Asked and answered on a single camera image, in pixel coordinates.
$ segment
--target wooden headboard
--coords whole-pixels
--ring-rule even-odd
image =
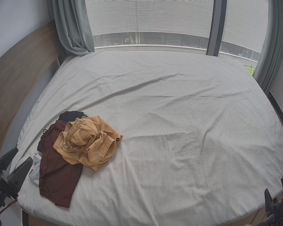
[[[53,20],[0,58],[0,149],[23,100],[63,51]]]

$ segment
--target grass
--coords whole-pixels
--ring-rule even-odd
[[[252,75],[254,73],[255,68],[253,67],[249,67],[249,66],[245,66],[245,68],[248,70],[248,72]]]

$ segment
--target mattress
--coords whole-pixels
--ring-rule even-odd
[[[163,51],[69,57],[34,105],[11,170],[37,153],[65,111],[99,115],[123,135],[95,173],[84,167],[70,208],[26,178],[18,203],[57,225],[226,225],[282,191],[283,129],[235,60]]]

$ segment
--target curtain fold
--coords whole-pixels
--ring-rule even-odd
[[[258,66],[253,77],[267,95],[277,76],[283,58],[283,3],[268,2],[268,27]]]
[[[52,0],[55,24],[67,53],[81,56],[94,52],[94,43],[83,0]]]

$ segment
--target white cloth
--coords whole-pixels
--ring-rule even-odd
[[[283,128],[234,60],[166,51],[69,58],[27,119],[11,170],[36,153],[64,111],[99,115],[123,140],[97,173],[84,168],[70,208],[25,180],[19,204],[57,225],[223,225],[282,191]]]
[[[29,178],[32,182],[34,182],[37,186],[39,185],[39,166],[40,166],[41,156],[39,154],[33,155],[33,165],[31,170],[29,171]]]

